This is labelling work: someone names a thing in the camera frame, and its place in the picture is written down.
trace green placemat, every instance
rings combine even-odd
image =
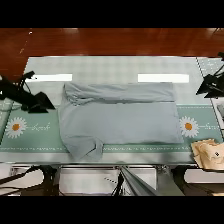
[[[105,153],[189,152],[192,142],[214,138],[223,142],[214,109],[210,105],[177,105],[183,144],[104,145]],[[68,153],[61,142],[57,111],[28,114],[12,111],[4,132],[0,152]]]

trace folded gray fabric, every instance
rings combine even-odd
[[[128,85],[65,84],[67,99],[74,105],[93,101],[108,102],[173,102],[172,83],[138,83]]]
[[[99,160],[103,144],[182,143],[176,104],[172,101],[171,83],[68,83],[58,109],[60,135],[76,160]]]

